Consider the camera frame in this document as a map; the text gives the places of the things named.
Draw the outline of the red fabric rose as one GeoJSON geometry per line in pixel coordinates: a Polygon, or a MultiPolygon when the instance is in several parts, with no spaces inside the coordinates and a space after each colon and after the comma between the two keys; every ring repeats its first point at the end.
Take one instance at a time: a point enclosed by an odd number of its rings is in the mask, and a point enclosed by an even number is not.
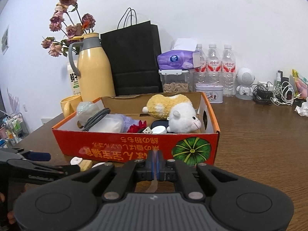
{"type": "Polygon", "coordinates": [[[141,133],[147,128],[146,121],[139,121],[137,124],[133,124],[127,130],[127,133],[141,133]]]}

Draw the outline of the clear plastic clip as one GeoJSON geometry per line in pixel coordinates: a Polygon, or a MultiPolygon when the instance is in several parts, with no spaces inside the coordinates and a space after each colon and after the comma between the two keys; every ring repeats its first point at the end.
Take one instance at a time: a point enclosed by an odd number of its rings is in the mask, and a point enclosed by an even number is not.
{"type": "Polygon", "coordinates": [[[154,174],[153,180],[151,181],[150,186],[146,190],[146,193],[155,193],[158,189],[158,180],[157,180],[157,175],[154,174]]]}

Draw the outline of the purple fabric pouch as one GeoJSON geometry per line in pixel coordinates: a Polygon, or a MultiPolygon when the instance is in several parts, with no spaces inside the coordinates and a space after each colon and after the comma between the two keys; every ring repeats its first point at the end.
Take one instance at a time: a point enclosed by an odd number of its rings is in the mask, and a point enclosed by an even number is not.
{"type": "Polygon", "coordinates": [[[119,114],[119,116],[123,119],[123,132],[127,132],[132,125],[139,125],[139,120],[132,119],[129,116],[119,114]]]}

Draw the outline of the yellow white plush sheep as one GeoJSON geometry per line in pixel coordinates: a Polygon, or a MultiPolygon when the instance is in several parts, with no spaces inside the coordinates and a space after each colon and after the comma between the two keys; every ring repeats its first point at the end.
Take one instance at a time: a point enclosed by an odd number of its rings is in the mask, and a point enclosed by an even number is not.
{"type": "Polygon", "coordinates": [[[202,126],[191,100],[183,94],[155,94],[142,108],[142,112],[157,119],[167,120],[167,132],[187,134],[199,130],[202,126]]]}

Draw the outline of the iridescent plastic bag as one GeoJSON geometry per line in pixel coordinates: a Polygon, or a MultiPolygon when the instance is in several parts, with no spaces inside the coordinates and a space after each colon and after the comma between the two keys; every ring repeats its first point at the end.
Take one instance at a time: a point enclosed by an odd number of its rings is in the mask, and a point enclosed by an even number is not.
{"type": "Polygon", "coordinates": [[[77,126],[79,129],[83,128],[87,123],[88,119],[93,117],[99,112],[99,107],[92,102],[80,102],[77,106],[77,126]]]}

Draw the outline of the white bottle cap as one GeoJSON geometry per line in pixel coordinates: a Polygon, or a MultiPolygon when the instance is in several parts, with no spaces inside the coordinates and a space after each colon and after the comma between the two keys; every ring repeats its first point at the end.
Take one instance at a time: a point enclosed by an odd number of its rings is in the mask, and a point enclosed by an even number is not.
{"type": "Polygon", "coordinates": [[[166,134],[167,133],[167,129],[165,126],[155,126],[154,128],[152,128],[152,133],[153,134],[166,134]]]}

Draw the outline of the dark blue zip case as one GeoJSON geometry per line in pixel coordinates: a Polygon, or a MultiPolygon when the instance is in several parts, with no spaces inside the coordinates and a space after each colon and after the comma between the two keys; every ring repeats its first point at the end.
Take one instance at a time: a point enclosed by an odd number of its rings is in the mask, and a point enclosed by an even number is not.
{"type": "Polygon", "coordinates": [[[167,120],[156,120],[156,121],[153,121],[152,124],[151,124],[150,129],[154,128],[155,126],[165,126],[166,128],[168,128],[169,122],[167,120]]]}

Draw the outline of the translucent plastic box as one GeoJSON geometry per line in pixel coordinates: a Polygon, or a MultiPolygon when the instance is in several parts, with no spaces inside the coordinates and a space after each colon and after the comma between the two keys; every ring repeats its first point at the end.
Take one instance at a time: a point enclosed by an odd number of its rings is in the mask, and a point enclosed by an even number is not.
{"type": "Polygon", "coordinates": [[[124,130],[124,120],[117,114],[108,114],[92,126],[89,132],[121,133],[124,130]]]}

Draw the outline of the yellow eraser block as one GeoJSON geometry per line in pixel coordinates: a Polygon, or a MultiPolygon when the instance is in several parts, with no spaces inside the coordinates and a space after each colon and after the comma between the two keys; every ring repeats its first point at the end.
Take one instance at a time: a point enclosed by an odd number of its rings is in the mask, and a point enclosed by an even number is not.
{"type": "Polygon", "coordinates": [[[80,167],[80,171],[84,172],[87,171],[89,169],[91,169],[93,166],[93,161],[92,160],[82,160],[79,164],[80,167]]]}

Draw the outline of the round white tin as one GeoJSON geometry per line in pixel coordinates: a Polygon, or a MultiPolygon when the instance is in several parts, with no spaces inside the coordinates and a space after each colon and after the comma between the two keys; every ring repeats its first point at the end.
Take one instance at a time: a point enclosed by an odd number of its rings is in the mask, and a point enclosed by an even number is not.
{"type": "Polygon", "coordinates": [[[96,167],[101,166],[101,165],[103,165],[103,164],[105,164],[105,162],[97,163],[97,164],[93,165],[92,168],[96,168],[96,167]]]}

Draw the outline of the clear snack container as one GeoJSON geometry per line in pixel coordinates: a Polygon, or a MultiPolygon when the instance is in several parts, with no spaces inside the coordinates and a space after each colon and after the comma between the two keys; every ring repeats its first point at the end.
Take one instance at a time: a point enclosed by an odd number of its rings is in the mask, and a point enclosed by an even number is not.
{"type": "Polygon", "coordinates": [[[193,92],[193,76],[188,70],[159,70],[159,75],[165,93],[193,92]]]}

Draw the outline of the water bottle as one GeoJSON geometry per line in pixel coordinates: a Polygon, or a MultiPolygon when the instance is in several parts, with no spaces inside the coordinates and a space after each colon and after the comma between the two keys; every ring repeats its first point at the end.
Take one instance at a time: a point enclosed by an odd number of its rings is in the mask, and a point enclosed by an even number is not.
{"type": "Polygon", "coordinates": [[[206,55],[203,51],[203,45],[198,43],[196,45],[196,51],[199,52],[199,59],[200,59],[200,66],[195,68],[194,71],[194,83],[205,83],[206,82],[206,71],[207,71],[207,64],[206,64],[206,55]]]}
{"type": "Polygon", "coordinates": [[[235,95],[236,60],[231,44],[224,45],[221,64],[222,64],[221,82],[223,85],[223,95],[227,97],[232,97],[235,95]]]}
{"type": "Polygon", "coordinates": [[[221,59],[215,43],[209,43],[206,64],[209,82],[218,84],[220,82],[221,59]]]}

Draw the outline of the yellow thermos jug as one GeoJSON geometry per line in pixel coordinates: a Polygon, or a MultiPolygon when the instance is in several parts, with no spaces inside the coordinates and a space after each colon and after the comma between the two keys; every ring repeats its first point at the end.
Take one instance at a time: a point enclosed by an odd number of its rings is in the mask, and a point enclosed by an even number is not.
{"type": "Polygon", "coordinates": [[[73,37],[69,45],[70,66],[78,77],[83,101],[115,96],[109,59],[101,46],[98,33],[73,37]]]}

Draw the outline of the water bottle middle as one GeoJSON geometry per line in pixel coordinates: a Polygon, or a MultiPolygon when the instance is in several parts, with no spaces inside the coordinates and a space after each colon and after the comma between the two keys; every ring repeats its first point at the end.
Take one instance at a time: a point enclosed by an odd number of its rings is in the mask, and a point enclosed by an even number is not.
{"type": "Polygon", "coordinates": [[[220,82],[221,59],[215,43],[209,43],[206,64],[209,82],[218,84],[220,82]]]}

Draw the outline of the crumpled white paper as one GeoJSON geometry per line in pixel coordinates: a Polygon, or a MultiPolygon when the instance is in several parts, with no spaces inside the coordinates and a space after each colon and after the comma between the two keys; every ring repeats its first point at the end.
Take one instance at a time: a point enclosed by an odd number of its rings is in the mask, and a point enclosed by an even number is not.
{"type": "Polygon", "coordinates": [[[300,116],[308,117],[308,101],[303,102],[301,106],[296,106],[295,112],[297,112],[300,116]]]}

